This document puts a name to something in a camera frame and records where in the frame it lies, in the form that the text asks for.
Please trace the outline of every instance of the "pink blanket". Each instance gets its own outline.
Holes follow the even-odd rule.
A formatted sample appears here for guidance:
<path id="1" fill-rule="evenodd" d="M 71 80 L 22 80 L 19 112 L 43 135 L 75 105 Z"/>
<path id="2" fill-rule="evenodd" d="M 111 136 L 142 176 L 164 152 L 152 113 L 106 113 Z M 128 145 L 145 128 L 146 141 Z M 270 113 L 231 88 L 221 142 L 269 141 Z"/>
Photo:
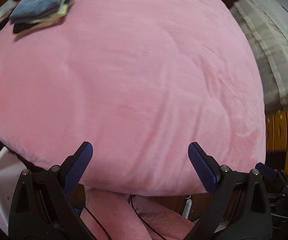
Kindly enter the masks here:
<path id="1" fill-rule="evenodd" d="M 93 188 L 200 193 L 192 141 L 233 170 L 264 162 L 260 75 L 220 0 L 76 0 L 60 25 L 0 32 L 0 140 L 47 169 L 91 142 Z M 106 194 L 99 213 L 126 205 Z"/>

